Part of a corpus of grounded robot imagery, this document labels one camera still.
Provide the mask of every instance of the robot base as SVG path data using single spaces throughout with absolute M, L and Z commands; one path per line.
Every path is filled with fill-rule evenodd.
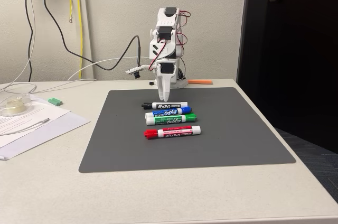
M 185 86 L 188 85 L 188 80 L 177 80 L 176 83 L 171 83 L 170 88 L 184 88 Z

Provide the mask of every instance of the black marker cap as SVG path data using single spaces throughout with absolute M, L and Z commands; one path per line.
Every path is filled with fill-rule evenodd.
M 144 109 L 152 109 L 153 104 L 151 102 L 145 102 L 145 103 L 141 104 L 141 107 L 144 108 Z

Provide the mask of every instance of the blue marker cap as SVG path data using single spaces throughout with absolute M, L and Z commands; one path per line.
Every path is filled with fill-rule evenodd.
M 189 106 L 182 107 L 181 109 L 182 109 L 182 114 L 188 114 L 192 111 L 192 108 Z

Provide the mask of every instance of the paper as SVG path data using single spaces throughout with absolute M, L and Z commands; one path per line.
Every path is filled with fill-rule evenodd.
M 27 135 L 34 130 L 45 126 L 46 124 L 54 121 L 55 119 L 67 114 L 70 110 L 62 109 L 56 106 L 51 106 L 44 104 L 43 102 L 39 101 L 39 99 L 32 101 L 32 109 L 20 116 L 14 117 L 3 117 L 0 116 L 0 134 L 1 133 L 10 133 L 11 131 L 20 130 L 22 128 L 26 128 L 29 125 L 33 125 L 39 121 L 42 121 L 46 118 L 49 118 L 49 121 L 36 125 L 31 129 L 25 130 L 20 133 L 10 134 L 0 136 L 0 147 L 3 147 L 18 138 L 21 138 L 24 135 Z
M 35 131 L 0 148 L 0 160 L 8 160 L 55 137 L 74 130 L 89 121 L 72 112 L 36 129 Z

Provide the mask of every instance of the black cable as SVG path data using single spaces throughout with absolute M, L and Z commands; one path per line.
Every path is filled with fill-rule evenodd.
M 183 74 L 182 79 L 185 79 L 186 66 L 185 66 L 185 63 L 184 63 L 184 60 L 182 59 L 182 57 L 180 57 L 180 59 L 182 60 L 182 62 L 183 62 L 183 64 L 184 64 L 184 74 Z
M 139 37 L 137 36 L 137 42 L 138 42 L 138 52 L 137 52 L 137 66 L 141 66 L 141 44 L 139 41 Z
M 33 28 L 32 28 L 32 25 L 31 25 L 31 21 L 30 21 L 30 17 L 28 16 L 28 10 L 27 10 L 27 0 L 25 0 L 25 8 L 26 8 L 26 15 L 27 15 L 27 20 L 28 20 L 28 23 L 30 25 L 30 28 L 31 28 L 31 38 L 30 38 L 30 42 L 28 44 L 28 59 L 30 59 L 31 55 L 30 55 L 30 51 L 31 51 L 31 43 L 32 43 L 32 37 L 33 37 Z M 32 63 L 30 61 L 30 76 L 28 78 L 28 82 L 31 81 L 31 78 L 32 78 Z
M 61 34 L 61 37 L 62 37 L 63 46 L 65 47 L 65 49 L 66 49 L 69 53 L 71 53 L 71 54 L 73 54 L 73 55 L 75 55 L 75 56 L 77 56 L 77 57 L 79 57 L 79 58 L 83 58 L 83 59 L 89 61 L 90 63 L 95 63 L 95 62 L 91 61 L 90 59 L 87 59 L 87 58 L 85 58 L 85 57 L 83 57 L 83 56 L 80 56 L 80 55 L 78 55 L 78 54 L 76 54 L 76 53 L 70 51 L 70 50 L 67 48 L 67 46 L 66 46 L 66 44 L 65 44 L 65 41 L 64 41 L 64 37 L 63 37 L 62 30 L 61 30 L 61 28 L 60 28 L 58 22 L 55 20 L 54 16 L 53 16 L 52 13 L 49 11 L 49 9 L 48 9 L 48 7 L 47 7 L 47 4 L 46 4 L 46 0 L 43 0 L 43 2 L 44 2 L 44 7 L 46 8 L 46 10 L 47 10 L 47 12 L 49 13 L 49 15 L 53 18 L 55 24 L 57 25 L 57 27 L 58 27 L 58 29 L 59 29 L 59 31 L 60 31 L 60 34 Z M 136 36 L 134 36 L 134 37 L 132 38 L 132 40 L 129 42 L 129 45 L 127 46 L 125 52 L 122 54 L 122 56 L 119 58 L 119 60 L 116 62 L 116 64 L 115 64 L 112 68 L 104 68 L 104 67 L 100 66 L 99 64 L 95 64 L 95 65 L 96 65 L 97 67 L 101 68 L 101 69 L 106 70 L 106 71 L 111 71 L 112 69 L 114 69 L 114 68 L 119 64 L 119 62 L 120 62 L 121 59 L 124 57 L 124 55 L 127 53 L 128 49 L 129 49 L 129 47 L 130 47 L 130 45 L 132 44 L 132 42 L 134 41 L 135 38 L 137 38 L 137 40 L 138 40 L 137 63 L 139 63 L 139 61 L 140 61 L 140 56 L 141 56 L 141 47 L 140 47 L 139 36 L 136 35 Z

